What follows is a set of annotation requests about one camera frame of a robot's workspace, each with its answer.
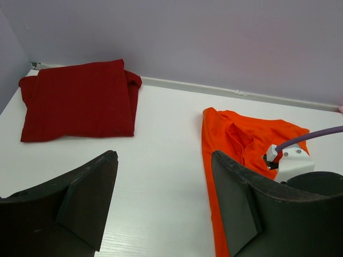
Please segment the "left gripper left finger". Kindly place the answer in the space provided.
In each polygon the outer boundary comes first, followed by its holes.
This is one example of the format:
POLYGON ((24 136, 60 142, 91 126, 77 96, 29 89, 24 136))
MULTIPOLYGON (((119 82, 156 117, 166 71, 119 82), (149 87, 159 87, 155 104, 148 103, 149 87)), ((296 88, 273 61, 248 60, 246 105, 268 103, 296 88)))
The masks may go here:
POLYGON ((101 248, 118 169, 109 150, 1 199, 1 256, 94 256, 101 248))

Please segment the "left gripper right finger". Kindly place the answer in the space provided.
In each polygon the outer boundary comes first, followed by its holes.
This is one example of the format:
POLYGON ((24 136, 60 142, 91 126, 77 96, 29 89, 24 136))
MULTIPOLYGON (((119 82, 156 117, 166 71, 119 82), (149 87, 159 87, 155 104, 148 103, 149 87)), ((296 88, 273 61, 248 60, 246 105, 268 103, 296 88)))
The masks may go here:
POLYGON ((285 185, 212 154, 231 256, 342 256, 342 199, 282 199, 285 185))

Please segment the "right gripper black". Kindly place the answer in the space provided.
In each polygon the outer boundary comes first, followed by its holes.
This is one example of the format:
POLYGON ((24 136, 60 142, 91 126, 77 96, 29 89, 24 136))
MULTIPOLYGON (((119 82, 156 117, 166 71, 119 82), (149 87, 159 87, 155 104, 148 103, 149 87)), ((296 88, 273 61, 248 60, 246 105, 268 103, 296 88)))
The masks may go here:
POLYGON ((328 171, 308 172, 282 182, 282 199, 342 199, 342 175, 328 171))

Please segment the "orange t-shirt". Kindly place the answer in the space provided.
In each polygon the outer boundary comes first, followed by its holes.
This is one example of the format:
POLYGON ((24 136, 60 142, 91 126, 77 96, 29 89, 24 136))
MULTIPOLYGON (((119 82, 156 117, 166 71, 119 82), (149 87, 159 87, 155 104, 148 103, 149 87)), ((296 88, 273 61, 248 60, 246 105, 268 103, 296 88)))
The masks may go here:
POLYGON ((203 111, 202 155, 216 256, 229 256, 229 252, 212 175, 212 153, 220 150, 252 171, 274 179, 276 171, 267 168, 262 156, 270 145, 279 145, 307 133, 307 128, 281 119, 257 119, 214 108, 203 111))

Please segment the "folded dark red t-shirt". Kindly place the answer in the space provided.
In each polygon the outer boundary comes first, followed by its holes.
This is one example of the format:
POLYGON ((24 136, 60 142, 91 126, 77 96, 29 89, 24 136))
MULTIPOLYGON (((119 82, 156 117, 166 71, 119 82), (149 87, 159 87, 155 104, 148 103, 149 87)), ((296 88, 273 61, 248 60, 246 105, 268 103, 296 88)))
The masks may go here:
POLYGON ((27 108, 21 142, 134 135, 142 80, 121 59, 42 69, 18 85, 27 108))

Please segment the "back aluminium rail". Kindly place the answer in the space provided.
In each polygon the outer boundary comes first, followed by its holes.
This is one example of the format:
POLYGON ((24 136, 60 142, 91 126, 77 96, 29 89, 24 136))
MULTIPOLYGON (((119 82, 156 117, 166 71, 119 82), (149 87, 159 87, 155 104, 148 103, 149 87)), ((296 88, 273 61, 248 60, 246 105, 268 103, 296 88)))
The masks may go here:
POLYGON ((181 90, 185 92, 202 93, 208 95, 216 95, 223 97, 231 97, 236 99, 245 99, 251 101, 281 104, 292 107, 307 108, 314 110, 339 112, 339 107, 337 105, 324 104, 318 102, 301 101, 295 99, 288 99, 284 97, 269 96, 264 94, 248 93, 241 90, 226 89, 221 87, 206 86, 200 84, 192 84, 187 82, 179 82, 165 79, 157 79, 150 77, 141 78, 144 85, 168 88, 174 90, 181 90))

